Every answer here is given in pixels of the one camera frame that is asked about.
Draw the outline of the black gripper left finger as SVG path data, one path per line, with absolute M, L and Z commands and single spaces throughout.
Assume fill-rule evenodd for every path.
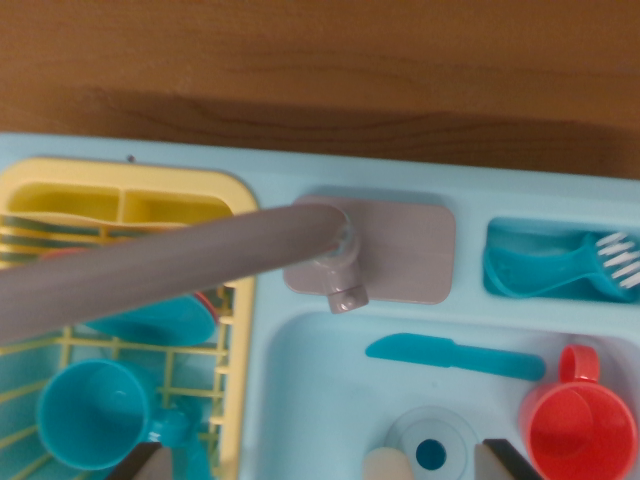
M 171 480 L 171 450 L 158 442 L 140 443 L 115 466 L 106 479 Z

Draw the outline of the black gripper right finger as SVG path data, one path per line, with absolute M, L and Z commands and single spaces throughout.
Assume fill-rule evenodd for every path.
M 474 447 L 475 480 L 538 480 L 538 472 L 506 439 L 485 439 Z

